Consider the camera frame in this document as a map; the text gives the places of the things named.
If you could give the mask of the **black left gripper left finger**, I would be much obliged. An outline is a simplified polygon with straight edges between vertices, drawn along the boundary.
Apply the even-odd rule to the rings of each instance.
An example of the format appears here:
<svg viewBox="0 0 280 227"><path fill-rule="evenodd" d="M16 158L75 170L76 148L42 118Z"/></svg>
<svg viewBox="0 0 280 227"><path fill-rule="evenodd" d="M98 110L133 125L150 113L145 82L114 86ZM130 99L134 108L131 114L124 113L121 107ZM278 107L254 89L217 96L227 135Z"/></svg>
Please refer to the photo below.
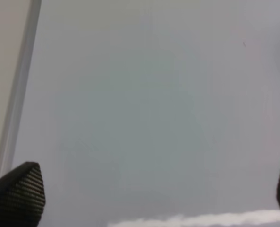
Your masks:
<svg viewBox="0 0 280 227"><path fill-rule="evenodd" d="M0 178L0 227L36 227L46 203L40 165L24 162Z"/></svg>

